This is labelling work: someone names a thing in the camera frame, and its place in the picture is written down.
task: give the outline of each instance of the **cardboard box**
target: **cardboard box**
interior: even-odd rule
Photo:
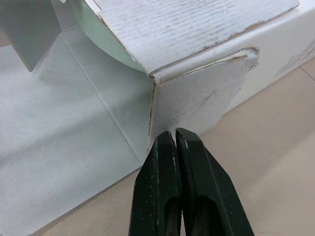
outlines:
[[[6,36],[27,52],[23,61],[30,70],[37,65],[28,72],[12,47],[0,48],[1,233],[33,233],[139,168],[156,135],[176,127],[207,131],[225,112],[315,55],[313,0],[300,0],[295,9],[296,0],[261,1],[265,7],[223,2],[218,10],[214,1],[139,6],[142,1],[125,0],[102,7],[104,1],[87,0],[105,9],[92,7],[98,23],[109,27],[127,49],[122,55],[131,55],[146,74],[96,46],[70,2],[52,0],[57,17],[48,14],[54,21],[49,37],[36,37],[45,22],[19,30],[32,21],[22,24],[6,15],[13,32]],[[246,4],[256,10],[248,13]],[[33,36],[31,46],[24,33]],[[36,59],[32,50],[39,52]]]

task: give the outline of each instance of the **crease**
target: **crease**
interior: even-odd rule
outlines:
[[[138,161],[140,162],[141,165],[143,165],[143,161],[140,159],[140,157],[137,155],[137,153],[135,152],[135,150],[133,149],[132,145],[130,144],[129,140],[127,139],[127,137],[125,136],[125,134],[123,133],[122,129],[119,127],[116,119],[113,117],[112,113],[109,111],[109,109],[107,108],[105,102],[103,101],[102,97],[100,96],[99,92],[97,91],[96,87],[94,86],[93,82],[91,81],[91,79],[89,78],[89,76],[87,75],[87,73],[84,71],[84,69],[82,68],[81,64],[78,62],[77,58],[74,56],[74,54],[72,53],[70,47],[68,46],[68,44],[66,43],[65,39],[63,38],[62,33],[60,34],[61,38],[63,40],[63,42],[65,43],[65,45],[67,46],[68,50],[70,51],[71,55],[73,56],[74,60],[76,61],[76,63],[79,65],[80,69],[82,70],[83,74],[85,75],[85,77],[88,79],[89,83],[91,84],[92,88],[94,89],[95,93],[97,94],[99,100],[101,101],[101,103],[103,104],[103,106],[105,107],[105,109],[108,111],[109,115],[111,116],[111,118],[113,119],[113,121],[115,122],[115,124],[117,125],[119,131],[121,132],[121,134],[123,135],[123,137],[125,138],[125,140],[127,141],[128,145],[131,147],[133,153],[136,155]]]
[[[309,73],[307,73],[301,66],[299,66],[299,68],[300,68],[301,70],[303,70],[303,72],[304,72],[305,74],[307,74],[312,80],[315,81],[315,79],[314,79],[312,76],[310,76]]]

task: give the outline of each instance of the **floor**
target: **floor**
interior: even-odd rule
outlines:
[[[225,114],[201,139],[233,180],[256,236],[314,234],[315,59]],[[126,236],[136,176],[33,235]]]

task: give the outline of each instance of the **corrugated cardboard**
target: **corrugated cardboard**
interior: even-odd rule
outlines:
[[[89,0],[87,3],[148,74],[234,38],[299,5],[298,0]]]

